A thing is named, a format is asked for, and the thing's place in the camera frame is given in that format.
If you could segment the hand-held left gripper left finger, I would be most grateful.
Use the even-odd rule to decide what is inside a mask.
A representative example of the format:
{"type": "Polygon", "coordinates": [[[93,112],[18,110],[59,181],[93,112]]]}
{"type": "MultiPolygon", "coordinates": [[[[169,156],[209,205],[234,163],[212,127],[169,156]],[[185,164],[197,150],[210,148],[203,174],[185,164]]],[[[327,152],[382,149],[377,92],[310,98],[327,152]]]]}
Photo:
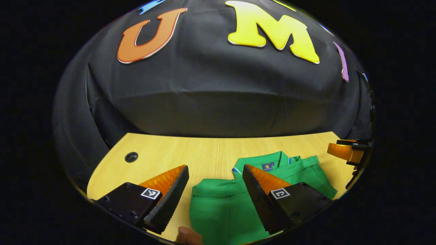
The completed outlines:
{"type": "Polygon", "coordinates": [[[189,168],[181,165],[139,185],[125,182],[96,203],[126,223],[162,234],[172,218],[189,180],[189,168]]]}

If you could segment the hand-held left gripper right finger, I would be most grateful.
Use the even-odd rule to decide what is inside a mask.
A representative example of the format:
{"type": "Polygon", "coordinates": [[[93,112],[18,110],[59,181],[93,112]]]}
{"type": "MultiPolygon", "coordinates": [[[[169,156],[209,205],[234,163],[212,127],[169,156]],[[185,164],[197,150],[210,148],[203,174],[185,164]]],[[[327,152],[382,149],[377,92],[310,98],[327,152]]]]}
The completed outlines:
{"type": "Polygon", "coordinates": [[[299,227],[333,205],[333,200],[308,183],[290,184],[246,164],[243,181],[269,234],[299,227]]]}

